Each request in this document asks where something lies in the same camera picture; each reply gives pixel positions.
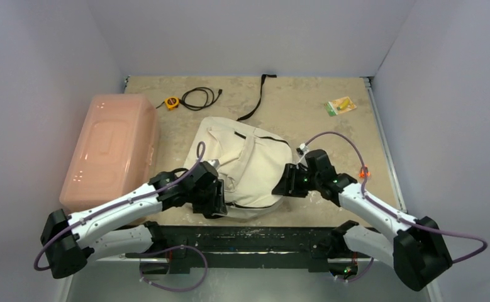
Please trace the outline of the beige canvas backpack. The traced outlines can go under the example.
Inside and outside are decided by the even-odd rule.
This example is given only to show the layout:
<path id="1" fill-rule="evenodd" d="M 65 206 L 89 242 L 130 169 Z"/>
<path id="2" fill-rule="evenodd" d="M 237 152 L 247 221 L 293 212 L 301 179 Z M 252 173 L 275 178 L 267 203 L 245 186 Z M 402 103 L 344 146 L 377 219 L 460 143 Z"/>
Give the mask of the beige canvas backpack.
<path id="1" fill-rule="evenodd" d="M 281 180 L 286 164 L 293 162 L 289 143 L 279 135 L 246 125 L 248 113 L 237 120 L 209 116 L 201 120 L 184 167 L 197 160 L 196 148 L 204 142 L 203 160 L 217 160 L 223 180 L 225 217 L 251 220 L 274 211 L 282 197 L 272 190 Z"/>

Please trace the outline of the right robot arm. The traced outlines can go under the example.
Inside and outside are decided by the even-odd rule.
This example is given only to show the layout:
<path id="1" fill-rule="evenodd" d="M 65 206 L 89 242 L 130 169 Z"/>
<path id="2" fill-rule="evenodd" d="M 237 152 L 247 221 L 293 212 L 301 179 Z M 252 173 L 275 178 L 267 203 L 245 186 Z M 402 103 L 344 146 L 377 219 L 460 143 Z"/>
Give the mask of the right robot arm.
<path id="1" fill-rule="evenodd" d="M 420 291 L 452 267 L 450 256 L 437 223 L 429 217 L 417 219 L 387 203 L 370 202 L 371 194 L 361 183 L 338 173 L 324 150 L 304 155 L 303 164 L 286 164 L 272 194 L 303 198 L 311 191 L 362 218 L 371 230 L 356 222 L 337 228 L 331 239 L 334 253 L 346 256 L 351 251 L 368 255 L 392 267 L 400 281 Z"/>

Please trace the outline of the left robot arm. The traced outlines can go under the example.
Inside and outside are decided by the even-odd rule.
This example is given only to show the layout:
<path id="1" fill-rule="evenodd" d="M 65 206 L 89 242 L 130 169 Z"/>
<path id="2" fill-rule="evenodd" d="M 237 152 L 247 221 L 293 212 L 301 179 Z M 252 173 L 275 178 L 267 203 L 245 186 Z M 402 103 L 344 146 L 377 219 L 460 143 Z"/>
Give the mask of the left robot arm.
<path id="1" fill-rule="evenodd" d="M 126 230 L 140 218 L 191 204 L 194 213 L 206 217 L 226 214 L 223 181 L 218 160 L 195 163 L 182 173 L 160 172 L 147 183 L 95 208 L 67 214 L 51 212 L 40 241 L 43 245 L 35 261 L 36 271 L 49 270 L 62 279 L 79 272 L 89 262 L 118 254 L 144 254 L 158 257 L 165 240 L 156 223 Z"/>

